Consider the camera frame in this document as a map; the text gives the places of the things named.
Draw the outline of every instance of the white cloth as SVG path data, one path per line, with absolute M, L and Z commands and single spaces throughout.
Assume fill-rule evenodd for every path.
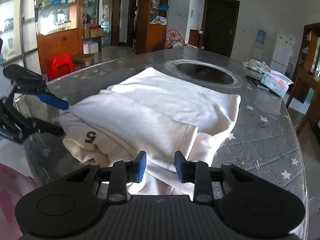
M 178 180 L 174 153 L 180 150 L 188 160 L 211 165 L 235 125 L 239 104 L 240 96 L 149 68 L 61 112 L 63 143 L 79 161 L 93 158 L 102 166 L 134 159 L 144 150 L 148 160 L 144 179 L 128 187 L 130 194 L 192 197 L 194 185 Z

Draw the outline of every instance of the chair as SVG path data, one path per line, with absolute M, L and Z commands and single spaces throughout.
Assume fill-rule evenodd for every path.
M 90 61 L 90 65 L 94 65 L 94 54 L 77 54 L 72 56 L 72 61 L 75 64 L 81 64 L 81 68 L 85 68 L 86 62 Z
M 54 59 L 49 59 L 50 67 L 48 68 L 48 80 L 65 76 L 75 71 L 70 54 L 58 56 Z

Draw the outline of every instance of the pink fabric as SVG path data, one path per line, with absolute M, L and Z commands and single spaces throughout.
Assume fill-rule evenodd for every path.
M 17 240 L 22 236 L 14 209 L 20 198 L 36 188 L 32 178 L 0 163 L 0 240 Z
M 164 49 L 172 49 L 174 44 L 181 43 L 182 46 L 186 46 L 182 36 L 175 30 L 169 30 L 167 32 L 166 42 L 164 44 Z

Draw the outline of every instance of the wooden door frame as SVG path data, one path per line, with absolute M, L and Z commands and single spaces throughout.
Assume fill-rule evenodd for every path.
M 238 23 L 238 17 L 239 17 L 239 8 L 240 8 L 240 1 L 237 0 L 220 0 L 220 1 L 227 1 L 227 2 L 232 2 L 235 3 L 237 5 L 236 7 L 236 20 L 234 22 L 234 31 L 232 32 L 231 35 L 231 46 L 229 48 L 229 53 L 228 53 L 228 57 L 231 57 L 231 53 L 232 53 L 232 49 L 233 49 L 233 43 L 235 41 L 235 36 L 236 36 L 236 30 L 237 30 L 237 23 Z M 206 17 L 207 17 L 207 9 L 208 9 L 208 2 L 209 0 L 204 0 L 204 10 L 203 10 L 203 18 L 202 18 L 202 26 L 201 29 L 204 31 L 205 30 L 205 23 L 206 23 Z
M 129 45 L 131 41 L 129 41 L 129 34 L 131 30 L 131 20 L 130 20 L 130 8 L 132 7 L 131 0 L 129 0 L 129 7 L 128 7 L 128 22 L 127 22 L 127 44 Z
M 97 0 L 97 24 L 99 25 L 99 23 L 98 23 L 98 20 L 99 20 L 99 5 L 100 5 L 100 0 Z M 120 17 L 121 17 L 121 11 L 119 12 L 119 17 L 118 17 L 118 19 L 117 19 L 117 24 L 118 24 L 118 26 L 119 26 L 119 30 L 116 30 L 115 28 L 114 28 L 114 26 L 113 26 L 113 23 L 114 23 L 114 20 L 113 20 L 113 15 L 114 15 L 114 7 L 112 8 L 112 22 L 111 22 L 111 46 L 113 45 L 112 43 L 112 37 L 114 37 L 114 36 L 117 36 L 118 37 L 118 44 L 117 44 L 117 46 L 119 45 L 119 39 L 120 39 Z

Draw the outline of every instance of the cardboard box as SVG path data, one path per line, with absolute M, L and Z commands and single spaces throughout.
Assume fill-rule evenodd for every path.
M 98 29 L 92 29 L 90 30 L 90 37 L 95 38 L 95 37 L 101 37 L 104 35 L 103 28 L 98 28 Z
M 90 39 L 90 29 L 83 29 L 83 39 Z
M 99 52 L 99 44 L 97 42 L 90 42 L 88 45 L 89 45 L 89 54 Z

